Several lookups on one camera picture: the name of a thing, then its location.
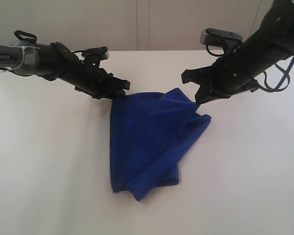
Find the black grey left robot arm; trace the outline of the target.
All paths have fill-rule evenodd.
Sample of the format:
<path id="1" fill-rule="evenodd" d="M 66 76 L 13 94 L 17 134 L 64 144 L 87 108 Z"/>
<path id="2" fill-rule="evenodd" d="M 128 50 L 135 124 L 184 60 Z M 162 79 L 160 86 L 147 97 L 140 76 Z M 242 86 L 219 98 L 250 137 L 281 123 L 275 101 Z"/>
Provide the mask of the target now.
<path id="1" fill-rule="evenodd" d="M 106 47 L 84 50 L 83 59 L 62 43 L 50 45 L 17 41 L 11 46 L 0 45 L 0 71 L 18 76 L 39 76 L 47 81 L 61 79 L 92 98 L 122 98 L 130 82 L 119 79 L 100 68 L 109 55 Z"/>

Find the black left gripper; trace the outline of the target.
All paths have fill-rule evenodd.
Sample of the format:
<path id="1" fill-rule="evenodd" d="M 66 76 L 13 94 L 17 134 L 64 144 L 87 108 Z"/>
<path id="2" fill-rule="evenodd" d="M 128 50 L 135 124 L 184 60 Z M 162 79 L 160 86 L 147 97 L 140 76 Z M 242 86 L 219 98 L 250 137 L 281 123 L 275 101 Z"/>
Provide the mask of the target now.
<path id="1" fill-rule="evenodd" d="M 84 59 L 80 60 L 75 52 L 70 51 L 62 43 L 51 43 L 50 46 L 59 58 L 56 72 L 50 75 L 50 81 L 59 78 L 75 86 L 77 91 L 95 99 L 124 98 L 124 90 L 130 89 L 128 80 L 114 77 L 95 65 L 84 64 Z"/>

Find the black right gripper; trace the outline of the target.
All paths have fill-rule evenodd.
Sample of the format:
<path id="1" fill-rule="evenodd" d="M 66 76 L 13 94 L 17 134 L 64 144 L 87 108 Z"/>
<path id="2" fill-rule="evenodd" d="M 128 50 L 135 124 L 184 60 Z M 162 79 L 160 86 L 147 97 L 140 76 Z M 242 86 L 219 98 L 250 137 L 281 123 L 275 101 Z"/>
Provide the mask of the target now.
<path id="1" fill-rule="evenodd" d="M 196 103 L 208 103 L 218 99 L 259 89 L 254 78 L 259 74 L 258 60 L 218 59 L 211 66 L 185 70 L 181 74 L 183 84 L 200 85 L 195 94 Z"/>

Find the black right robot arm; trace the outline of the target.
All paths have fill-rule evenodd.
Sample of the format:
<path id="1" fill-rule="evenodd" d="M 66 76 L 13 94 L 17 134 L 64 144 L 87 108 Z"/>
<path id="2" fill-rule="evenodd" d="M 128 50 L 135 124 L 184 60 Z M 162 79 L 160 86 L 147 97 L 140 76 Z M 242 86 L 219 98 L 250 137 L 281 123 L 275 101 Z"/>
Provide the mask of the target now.
<path id="1" fill-rule="evenodd" d="M 216 54 L 217 60 L 208 67 L 182 73 L 184 84 L 199 85 L 197 103 L 248 91 L 284 91 L 294 65 L 294 0 L 274 1 L 259 29 L 245 41 L 237 33 L 206 28 L 200 42 L 207 50 L 222 48 L 223 54 Z"/>

